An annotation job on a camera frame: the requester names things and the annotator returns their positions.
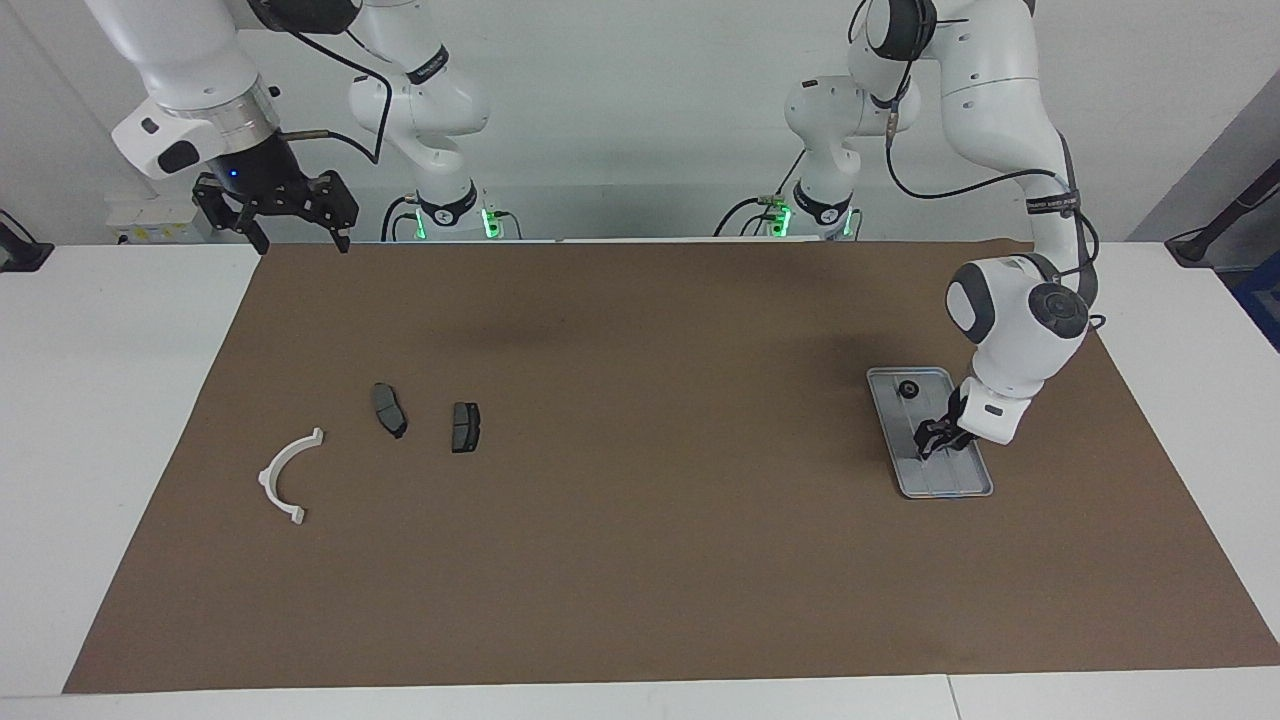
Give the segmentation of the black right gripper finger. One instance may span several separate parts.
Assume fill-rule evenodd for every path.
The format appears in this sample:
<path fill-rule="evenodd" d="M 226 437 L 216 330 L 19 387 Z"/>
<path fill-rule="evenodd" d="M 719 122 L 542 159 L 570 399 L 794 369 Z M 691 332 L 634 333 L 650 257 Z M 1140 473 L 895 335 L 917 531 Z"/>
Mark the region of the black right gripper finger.
<path fill-rule="evenodd" d="M 358 202 L 337 170 L 307 178 L 305 220 L 324 228 L 339 252 L 349 251 L 349 232 L 357 219 Z"/>
<path fill-rule="evenodd" d="M 257 222 L 257 199 L 241 199 L 229 193 L 215 176 L 198 176 L 193 200 L 216 231 L 232 231 L 253 247 L 257 255 L 269 252 L 269 237 Z"/>

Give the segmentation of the silver metal tray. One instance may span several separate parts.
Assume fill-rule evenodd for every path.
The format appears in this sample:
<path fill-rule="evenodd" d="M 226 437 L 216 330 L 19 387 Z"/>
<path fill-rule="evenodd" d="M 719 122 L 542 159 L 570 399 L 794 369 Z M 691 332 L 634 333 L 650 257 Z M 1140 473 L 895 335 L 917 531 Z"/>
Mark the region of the silver metal tray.
<path fill-rule="evenodd" d="M 906 498 L 969 498 L 986 497 L 993 483 L 977 442 L 961 452 L 933 454 L 927 461 L 916 456 L 913 434 L 924 420 L 937 420 L 948 406 L 955 391 L 950 374 L 940 366 L 873 366 L 867 372 L 870 396 L 876 406 L 893 475 L 900 493 Z M 920 396 L 906 400 L 897 396 L 900 380 L 915 380 Z"/>

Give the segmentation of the white power strip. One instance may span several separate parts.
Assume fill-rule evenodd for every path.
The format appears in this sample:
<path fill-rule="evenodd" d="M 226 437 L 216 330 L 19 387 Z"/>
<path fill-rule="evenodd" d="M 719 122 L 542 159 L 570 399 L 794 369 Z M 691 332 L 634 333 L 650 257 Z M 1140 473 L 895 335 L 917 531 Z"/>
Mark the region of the white power strip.
<path fill-rule="evenodd" d="M 212 224 L 191 196 L 110 202 L 105 228 L 115 243 L 212 243 L 216 238 Z"/>

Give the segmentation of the dark elongated brake pad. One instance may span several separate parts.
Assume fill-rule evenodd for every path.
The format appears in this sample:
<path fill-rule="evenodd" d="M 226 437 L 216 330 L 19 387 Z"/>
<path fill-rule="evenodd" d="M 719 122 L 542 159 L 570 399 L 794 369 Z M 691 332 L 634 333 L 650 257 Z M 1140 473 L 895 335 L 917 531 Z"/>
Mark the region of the dark elongated brake pad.
<path fill-rule="evenodd" d="M 371 388 L 371 401 L 380 425 L 394 438 L 403 438 L 408 428 L 408 419 L 397 397 L 396 388 L 387 383 L 375 383 Z"/>

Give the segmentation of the brown table mat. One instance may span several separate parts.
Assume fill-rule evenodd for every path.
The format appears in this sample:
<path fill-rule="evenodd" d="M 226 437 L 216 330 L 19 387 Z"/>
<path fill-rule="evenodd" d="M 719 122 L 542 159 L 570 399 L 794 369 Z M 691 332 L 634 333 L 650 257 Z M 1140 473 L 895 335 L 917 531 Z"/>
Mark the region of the brown table mat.
<path fill-rule="evenodd" d="M 65 689 L 1279 665 L 1096 337 L 992 495 L 897 492 L 867 370 L 963 372 L 946 284 L 1015 251 L 278 245 Z"/>

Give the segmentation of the blue crate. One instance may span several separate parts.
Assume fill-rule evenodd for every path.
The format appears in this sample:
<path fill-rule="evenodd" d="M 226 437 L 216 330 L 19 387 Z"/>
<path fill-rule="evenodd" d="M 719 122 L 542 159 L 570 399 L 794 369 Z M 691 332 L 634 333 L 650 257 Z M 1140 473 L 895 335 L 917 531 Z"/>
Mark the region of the blue crate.
<path fill-rule="evenodd" d="M 1280 251 L 1248 272 L 1231 296 L 1280 354 Z"/>

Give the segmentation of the black clamp mount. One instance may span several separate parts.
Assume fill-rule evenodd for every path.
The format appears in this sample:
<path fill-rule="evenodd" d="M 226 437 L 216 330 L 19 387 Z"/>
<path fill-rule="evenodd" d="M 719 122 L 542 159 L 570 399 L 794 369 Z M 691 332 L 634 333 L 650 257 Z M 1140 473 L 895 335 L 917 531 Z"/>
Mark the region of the black clamp mount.
<path fill-rule="evenodd" d="M 8 210 L 0 208 L 0 273 L 32 273 L 40 270 L 55 250 L 54 243 L 37 241 Z"/>

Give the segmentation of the white curved plastic bracket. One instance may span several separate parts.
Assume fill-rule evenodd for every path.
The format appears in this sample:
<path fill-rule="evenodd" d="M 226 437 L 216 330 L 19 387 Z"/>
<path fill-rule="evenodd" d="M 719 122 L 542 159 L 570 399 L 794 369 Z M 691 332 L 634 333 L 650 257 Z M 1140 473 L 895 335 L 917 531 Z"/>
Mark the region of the white curved plastic bracket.
<path fill-rule="evenodd" d="M 280 448 L 257 475 L 259 486 L 262 488 L 268 502 L 279 511 L 284 512 L 294 525 L 302 525 L 305 523 L 306 510 L 302 506 L 289 503 L 280 497 L 278 489 L 280 474 L 294 457 L 305 451 L 321 446 L 324 439 L 325 430 L 320 427 L 312 428 L 308 436 L 294 439 Z"/>

